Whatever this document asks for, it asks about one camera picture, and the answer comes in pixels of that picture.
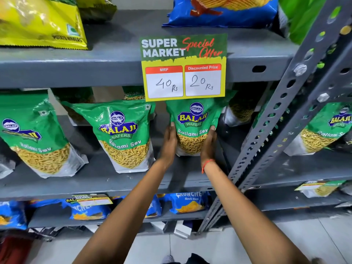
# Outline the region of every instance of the special offer sign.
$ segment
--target special offer sign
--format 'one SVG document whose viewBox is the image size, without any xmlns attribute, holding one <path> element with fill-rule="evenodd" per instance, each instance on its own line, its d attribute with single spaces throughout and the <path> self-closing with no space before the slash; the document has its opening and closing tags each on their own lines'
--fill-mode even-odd
<svg viewBox="0 0 352 264">
<path fill-rule="evenodd" d="M 146 101 L 225 96 L 227 34 L 140 39 Z"/>
</svg>

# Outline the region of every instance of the red thread bracelet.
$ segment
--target red thread bracelet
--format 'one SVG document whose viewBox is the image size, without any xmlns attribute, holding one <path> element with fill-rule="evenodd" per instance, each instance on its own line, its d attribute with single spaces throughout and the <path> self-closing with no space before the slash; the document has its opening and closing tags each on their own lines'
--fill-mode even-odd
<svg viewBox="0 0 352 264">
<path fill-rule="evenodd" d="M 202 167 L 202 174 L 204 173 L 205 165 L 208 164 L 208 163 L 211 162 L 211 161 L 214 161 L 214 162 L 215 162 L 215 160 L 213 160 L 213 159 L 209 159 L 209 160 L 205 161 L 205 163 L 204 163 L 204 165 L 203 165 L 203 167 Z"/>
</svg>

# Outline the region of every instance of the right arm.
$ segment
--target right arm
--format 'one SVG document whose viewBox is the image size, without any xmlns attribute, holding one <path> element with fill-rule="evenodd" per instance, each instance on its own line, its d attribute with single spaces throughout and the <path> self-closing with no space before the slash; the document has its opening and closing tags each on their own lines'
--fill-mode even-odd
<svg viewBox="0 0 352 264">
<path fill-rule="evenodd" d="M 202 167 L 207 160 L 214 159 L 216 139 L 217 134 L 212 126 L 201 151 Z M 310 263 L 295 244 L 244 196 L 214 161 L 206 163 L 204 171 L 253 264 Z"/>
</svg>

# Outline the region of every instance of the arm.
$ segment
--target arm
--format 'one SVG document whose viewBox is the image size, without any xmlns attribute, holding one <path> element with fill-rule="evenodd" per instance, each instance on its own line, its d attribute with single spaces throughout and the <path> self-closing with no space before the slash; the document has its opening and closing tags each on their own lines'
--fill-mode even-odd
<svg viewBox="0 0 352 264">
<path fill-rule="evenodd" d="M 174 161 L 177 138 L 172 122 L 164 135 L 161 157 L 89 239 L 73 264 L 124 263 L 165 171 Z"/>
<path fill-rule="evenodd" d="M 201 151 L 201 164 L 214 159 L 217 134 L 214 126 Z M 212 183 L 227 216 L 253 264 L 310 263 L 290 239 L 270 221 L 211 161 L 205 173 Z"/>
</svg>

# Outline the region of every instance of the dark pants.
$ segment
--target dark pants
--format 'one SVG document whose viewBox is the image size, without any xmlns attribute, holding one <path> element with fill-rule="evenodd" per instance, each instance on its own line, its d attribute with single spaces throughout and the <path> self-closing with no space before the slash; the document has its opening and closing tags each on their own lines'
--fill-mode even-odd
<svg viewBox="0 0 352 264">
<path fill-rule="evenodd" d="M 170 264 L 181 264 L 180 262 L 172 262 Z M 187 260 L 186 264 L 209 264 L 204 258 L 192 253 L 191 257 Z"/>
</svg>

